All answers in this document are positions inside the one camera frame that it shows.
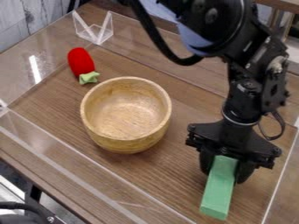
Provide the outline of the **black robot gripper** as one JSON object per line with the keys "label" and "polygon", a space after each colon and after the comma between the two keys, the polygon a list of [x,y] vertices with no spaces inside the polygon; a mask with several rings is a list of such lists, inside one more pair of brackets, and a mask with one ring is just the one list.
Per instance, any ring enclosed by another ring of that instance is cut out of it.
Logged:
{"label": "black robot gripper", "polygon": [[241,125],[222,119],[218,122],[191,123],[186,144],[201,153],[201,170],[209,175],[215,156],[239,161],[235,182],[247,181],[257,168],[273,169],[282,150],[254,130],[253,125]]}

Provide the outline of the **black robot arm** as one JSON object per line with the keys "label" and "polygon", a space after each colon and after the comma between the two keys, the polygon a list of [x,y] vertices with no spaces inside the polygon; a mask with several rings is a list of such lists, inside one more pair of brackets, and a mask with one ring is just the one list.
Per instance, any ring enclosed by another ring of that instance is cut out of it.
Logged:
{"label": "black robot arm", "polygon": [[189,125],[186,144],[201,153],[201,169],[211,173],[218,156],[238,160],[235,182],[249,180],[255,169],[275,166],[282,150],[271,144],[279,136],[255,132],[263,116],[286,124],[278,109],[286,105],[287,47],[258,20],[255,0],[157,0],[174,14],[182,42],[191,56],[181,58],[166,44],[141,0],[127,0],[162,54],[175,64],[191,66],[209,57],[229,65],[229,97],[222,119]]}

